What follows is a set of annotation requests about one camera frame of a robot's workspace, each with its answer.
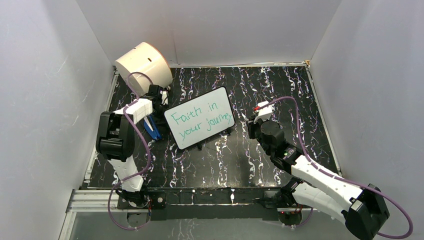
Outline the small white whiteboard black frame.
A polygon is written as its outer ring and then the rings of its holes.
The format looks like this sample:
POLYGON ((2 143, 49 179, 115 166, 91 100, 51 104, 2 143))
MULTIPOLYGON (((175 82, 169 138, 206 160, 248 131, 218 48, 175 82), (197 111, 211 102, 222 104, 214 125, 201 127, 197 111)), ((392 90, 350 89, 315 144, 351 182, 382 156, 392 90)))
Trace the small white whiteboard black frame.
POLYGON ((236 124, 232 104, 224 86, 167 109, 164 117, 180 150, 196 145, 236 124))

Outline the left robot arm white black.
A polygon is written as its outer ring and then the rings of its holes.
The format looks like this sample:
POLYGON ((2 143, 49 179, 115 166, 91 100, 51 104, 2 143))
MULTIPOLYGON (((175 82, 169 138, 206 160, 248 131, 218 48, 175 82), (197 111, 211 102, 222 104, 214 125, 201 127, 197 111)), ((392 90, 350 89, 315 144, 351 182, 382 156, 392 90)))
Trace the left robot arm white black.
POLYGON ((149 194, 143 187, 144 179, 135 161, 135 135, 142 122, 148 135, 155 141, 163 138, 166 130, 164 112, 169 106, 169 87, 151 84, 147 93, 115 111, 104 111, 99 118, 95 148, 116 171, 121 181, 115 192, 130 206, 144 208, 149 194))

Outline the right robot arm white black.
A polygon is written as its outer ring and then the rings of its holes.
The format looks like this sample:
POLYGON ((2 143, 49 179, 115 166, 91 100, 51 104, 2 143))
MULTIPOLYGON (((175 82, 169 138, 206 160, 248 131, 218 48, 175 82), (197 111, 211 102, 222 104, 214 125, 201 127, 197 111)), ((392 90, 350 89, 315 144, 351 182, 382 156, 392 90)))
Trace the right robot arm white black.
POLYGON ((360 240, 372 240, 390 213, 380 189, 346 183, 285 139, 280 125, 272 120, 249 119, 248 136, 256 139, 271 162, 292 177, 272 199, 288 207, 307 205, 340 221, 360 240))

